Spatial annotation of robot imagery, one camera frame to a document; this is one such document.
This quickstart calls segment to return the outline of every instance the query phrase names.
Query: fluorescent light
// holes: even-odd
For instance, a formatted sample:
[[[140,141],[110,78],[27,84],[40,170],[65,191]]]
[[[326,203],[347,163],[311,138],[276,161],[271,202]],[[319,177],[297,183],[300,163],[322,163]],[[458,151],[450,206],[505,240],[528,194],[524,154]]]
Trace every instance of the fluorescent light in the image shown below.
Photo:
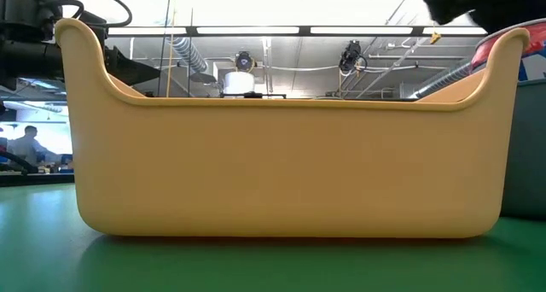
[[[109,29],[109,35],[170,35],[185,34],[185,27],[113,27]]]
[[[434,32],[446,35],[487,35],[487,32],[481,27],[425,27],[423,34],[432,35]]]
[[[377,26],[377,27],[312,27],[311,33],[316,34],[411,34],[413,27]]]
[[[295,34],[294,26],[198,27],[199,34]]]

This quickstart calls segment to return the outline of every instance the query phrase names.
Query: white cylinder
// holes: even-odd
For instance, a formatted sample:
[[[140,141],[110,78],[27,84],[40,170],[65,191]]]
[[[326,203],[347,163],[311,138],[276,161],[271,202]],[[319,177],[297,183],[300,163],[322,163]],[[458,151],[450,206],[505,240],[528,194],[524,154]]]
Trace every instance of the white cylinder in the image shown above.
[[[224,94],[243,94],[254,91],[254,76],[244,72],[230,72],[225,75]]]

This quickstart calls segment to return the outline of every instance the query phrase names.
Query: yellow plastic bin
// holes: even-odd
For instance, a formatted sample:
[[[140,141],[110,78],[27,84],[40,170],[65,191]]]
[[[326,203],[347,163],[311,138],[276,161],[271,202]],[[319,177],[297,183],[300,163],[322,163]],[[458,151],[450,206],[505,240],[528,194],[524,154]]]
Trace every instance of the yellow plastic bin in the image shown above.
[[[473,237],[497,221],[526,30],[455,102],[146,98],[107,74],[86,25],[55,32],[78,208],[98,231]]]

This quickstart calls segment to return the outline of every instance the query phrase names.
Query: person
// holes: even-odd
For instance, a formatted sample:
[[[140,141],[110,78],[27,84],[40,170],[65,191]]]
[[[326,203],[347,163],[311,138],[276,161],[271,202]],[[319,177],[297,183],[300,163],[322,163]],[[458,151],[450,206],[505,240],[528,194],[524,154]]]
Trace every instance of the person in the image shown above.
[[[58,156],[56,153],[47,150],[35,139],[37,134],[38,129],[35,126],[27,126],[25,136],[8,142],[8,152],[19,156],[33,166],[38,166],[38,157],[40,155],[45,155],[46,159]]]

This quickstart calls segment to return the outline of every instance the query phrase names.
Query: green table surface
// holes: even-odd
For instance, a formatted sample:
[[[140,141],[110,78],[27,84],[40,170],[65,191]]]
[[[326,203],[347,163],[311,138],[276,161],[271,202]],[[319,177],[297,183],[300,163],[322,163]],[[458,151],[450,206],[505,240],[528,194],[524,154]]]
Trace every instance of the green table surface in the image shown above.
[[[546,291],[546,223],[468,240],[109,237],[73,184],[0,188],[0,291]]]

